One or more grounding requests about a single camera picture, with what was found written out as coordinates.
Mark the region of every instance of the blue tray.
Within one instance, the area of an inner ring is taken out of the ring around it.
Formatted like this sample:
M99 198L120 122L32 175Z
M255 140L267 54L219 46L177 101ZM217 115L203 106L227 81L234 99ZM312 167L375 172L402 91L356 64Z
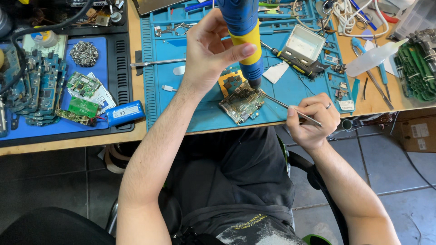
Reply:
M99 58L97 59L97 63L93 67L81 67L76 65L69 55L70 50L73 48L73 45L78 43L79 41L91 42L99 52ZM7 45L0 45L0 48L6 48ZM71 100L71 95L68 93L66 89L66 81L71 76L71 74L75 71L80 72L82 74L87 75L90 72L93 72L94 75L102 82L102 84L107 88L107 57L106 57L106 38L104 37L92 37L92 38L80 38L80 39L70 39L67 43L67 73L65 75L64 89L62 91L62 101L61 108L64 110L68 109L68 105ZM47 126L30 126L26 124L26 119L23 116L20 116L18 121L18 129L11 130L10 122L11 122L11 113L9 110L6 110L7 121L8 121L8 135L6 137L0 138L0 140L13 140L20 138L28 138L35 136L44 136L44 135L53 135L60 133L73 133L80 132L86 130L95 130L95 129L107 129L109 127L108 123L103 120L98 120L98 123L95 127L90 127L86 125L82 125L77 122L73 122L67 120L65 118L61 118L58 123L47 125Z
M211 7L203 7L202 9L189 11L186 13L186 6L198 3L196 0L191 0L185 3L175 4L166 9L162 9L150 13L149 17L141 19L142 43L143 43L143 59L145 62L169 60L186 57L186 36L178 36L175 33L163 33L161 37L155 36L154 28L160 26L162 30L166 26L174 27L179 23L197 23L201 18L209 12ZM307 14L308 18L302 21L314 29L319 29L316 26L318 13L314 11L314 1L304 1L302 11L299 14ZM279 50L285 45L290 32L268 34L274 30L292 30L297 24L297 20L275 20L262 22L260 25L261 40L271 47ZM342 61L341 52L339 51L337 38L335 34L327 37L327 40L334 44L334 48L326 48L331 52L330 55L336 55ZM280 59L273 57L270 51L262 48L264 56L264 66L269 67L281 62ZM318 60L323 64L331 65L324 60L324 51L321 52ZM162 90L162 85L178 88L182 80L182 76L173 74L175 67L185 65L185 62L153 65L144 67L144 93L146 102L147 130L151 128L159 115L175 95L174 92ZM328 74L332 74L332 80L328 80ZM352 100L350 86L346 75L341 75L328 68L325 72L320 73L314 80L309 80L307 77L300 75L305 85L315 94L326 92L334 102L340 113L350 113L353 110L341 110L337 101L335 101L335 89L340 82L346 82L348 86L348 96L343 100ZM291 68L288 68L282 78L272 84L266 78L262 77L262 89L270 96L282 101L288 105L298 105L299 102L306 97L312 96L312 93L298 79L297 74ZM212 90L202 99L197 109L194 112L192 120L188 126L187 132L196 132L211 129L223 129L238 127L233 120L218 106L218 103L224 98L218 83ZM265 100L265 104L259 109L259 116L254 120L248 120L241 126L255 125L261 123L272 123L286 120L286 109L276 103Z

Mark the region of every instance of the wooden desk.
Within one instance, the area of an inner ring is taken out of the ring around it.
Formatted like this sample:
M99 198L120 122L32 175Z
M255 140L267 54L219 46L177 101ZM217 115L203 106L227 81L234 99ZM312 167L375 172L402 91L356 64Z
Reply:
M142 48L140 19L134 8L133 2L127 1L126 3L128 6L128 13L129 13L130 57L131 57L131 62L135 62L135 50L141 50ZM384 27L380 28L377 33L381 33L383 31L384 31ZM361 32L362 30L355 27L352 34L360 34ZM388 40L386 40L385 38L386 36L387 34L377 39L379 45L383 45L388 42ZM338 36L338 42L341 49L343 62L348 63L352 61L356 56L353 50L351 49L351 38L345 36L340 36L340 37ZM378 69L373 68L371 71L376 77L376 79L378 79L382 90L385 91ZM383 101L382 97L380 96L379 92L376 90L374 84L372 84L371 80L369 80L367 84L366 100L363 100L363 86L366 77L367 77L366 73L361 74L357 77L358 79L360 79L361 83L360 83L358 99L356 102L356 111L353 113L353 116L390 112L388 106ZM389 92L391 94L392 105L395 108L394 111L436 107L436 102L421 103L418 102L416 99L406 98L403 95L399 80L397 80L394 75L388 73L388 80L389 80L388 86L389 86ZM354 79L349 77L349 82L350 82L350 86L353 87ZM143 77L136 76L135 70L132 70L132 85L133 85L133 100L140 100L144 105ZM342 114L342 117L349 117L349 116L350 116L349 114ZM284 123L285 122L273 122L273 123L266 123L260 125L252 125L252 126L241 126L233 129L271 126L271 125L279 125ZM210 132L217 132L223 130L232 130L232 129L217 129L217 130L209 130L209 131L202 131L196 133L210 133ZM29 145L22 145L22 146L3 147L0 148L0 156L9 155L9 154L59 150L59 149L67 149L67 148L136 141L136 140L142 140L145 134L146 134L146 122L145 120L140 120L135 123L135 129L131 132L109 134L103 136L93 136L93 137L72 139L72 140L59 140L53 142L29 144Z

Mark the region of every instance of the squeeze bottle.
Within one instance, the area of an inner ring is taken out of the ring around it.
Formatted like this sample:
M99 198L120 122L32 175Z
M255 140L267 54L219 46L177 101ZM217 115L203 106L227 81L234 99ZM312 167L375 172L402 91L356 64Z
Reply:
M388 42L381 47L373 48L366 53L360 55L352 62L345 65L345 67L347 68L347 75L350 77L357 77L365 71L383 63L383 61L385 61L387 57L398 52L398 48L408 40L409 39L406 38L396 43Z

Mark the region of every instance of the yellow grip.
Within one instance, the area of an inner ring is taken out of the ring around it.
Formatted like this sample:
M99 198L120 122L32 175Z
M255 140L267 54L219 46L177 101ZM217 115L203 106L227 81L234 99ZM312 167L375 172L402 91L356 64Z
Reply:
M232 35L230 32L230 38L232 39L233 45L240 45L244 43L252 43L257 46L257 51L250 57L246 58L245 60L241 60L241 64L243 65L252 65L256 63L260 57L262 56L262 49L260 48L260 34L259 34L259 24L260 22L257 21L256 27L251 30L251 32L243 35L243 36L235 36Z

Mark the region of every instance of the connector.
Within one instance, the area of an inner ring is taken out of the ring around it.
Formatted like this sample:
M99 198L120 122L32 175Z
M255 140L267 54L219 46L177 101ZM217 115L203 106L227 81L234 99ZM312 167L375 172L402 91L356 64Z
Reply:
M167 86L167 85L162 85L162 89L165 90L165 91L170 91L170 92L175 91L175 92L177 92L177 89L173 89L173 87Z

